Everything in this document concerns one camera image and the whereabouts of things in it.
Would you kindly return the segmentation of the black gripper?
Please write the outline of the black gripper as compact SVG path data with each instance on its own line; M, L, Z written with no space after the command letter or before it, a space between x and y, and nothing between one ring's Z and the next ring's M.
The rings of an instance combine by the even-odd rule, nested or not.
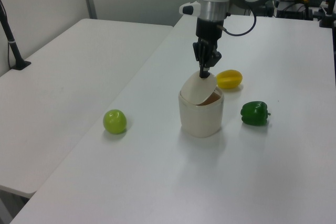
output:
M222 36L222 30L218 26L223 26L224 21L209 21L201 18L196 22L196 36L199 38L193 43L195 59L199 63L199 77L205 79L208 77L208 71L214 67L222 55L217 51L216 46L209 49L207 52L206 41L218 41Z

